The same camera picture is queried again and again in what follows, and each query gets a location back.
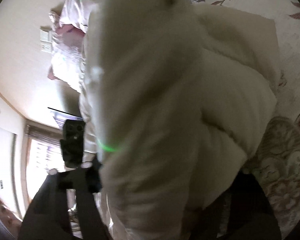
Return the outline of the beige puffer down jacket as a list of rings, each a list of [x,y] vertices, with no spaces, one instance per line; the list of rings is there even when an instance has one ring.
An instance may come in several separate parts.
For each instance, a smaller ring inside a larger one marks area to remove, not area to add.
[[[117,239],[179,239],[226,191],[277,104],[275,22],[190,0],[93,0],[81,111]]]

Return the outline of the window with blinds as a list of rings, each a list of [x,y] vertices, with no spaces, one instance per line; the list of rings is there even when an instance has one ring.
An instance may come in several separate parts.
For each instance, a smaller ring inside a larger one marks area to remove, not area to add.
[[[23,203],[28,208],[48,172],[64,171],[59,129],[27,120],[21,145],[21,188]]]

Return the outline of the floral beige quilt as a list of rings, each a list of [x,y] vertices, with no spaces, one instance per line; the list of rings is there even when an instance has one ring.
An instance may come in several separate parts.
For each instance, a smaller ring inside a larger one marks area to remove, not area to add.
[[[183,236],[239,171],[255,176],[274,211],[281,239],[300,239],[300,39],[274,0],[207,0],[203,106],[189,128],[198,154],[189,181]],[[218,237],[226,233],[226,199]]]

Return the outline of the right pink tree pillow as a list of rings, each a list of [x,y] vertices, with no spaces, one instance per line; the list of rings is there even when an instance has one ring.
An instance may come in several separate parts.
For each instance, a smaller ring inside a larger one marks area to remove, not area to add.
[[[65,0],[60,12],[51,10],[52,57],[48,78],[61,80],[81,92],[84,36],[97,0]]]

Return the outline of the white wall switch plate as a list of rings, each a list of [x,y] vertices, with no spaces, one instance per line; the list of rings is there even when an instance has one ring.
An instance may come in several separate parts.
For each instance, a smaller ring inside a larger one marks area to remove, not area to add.
[[[52,52],[52,30],[49,28],[40,28],[40,49],[45,53]]]

